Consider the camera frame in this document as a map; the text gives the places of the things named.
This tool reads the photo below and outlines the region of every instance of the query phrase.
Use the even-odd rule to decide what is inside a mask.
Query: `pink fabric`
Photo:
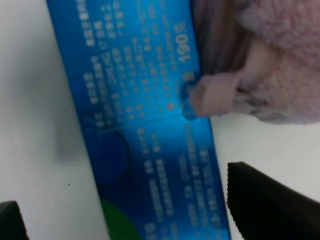
[[[245,66],[205,76],[191,93],[196,113],[236,112],[273,124],[319,122],[320,0],[235,2],[241,3],[237,19],[255,33]]]

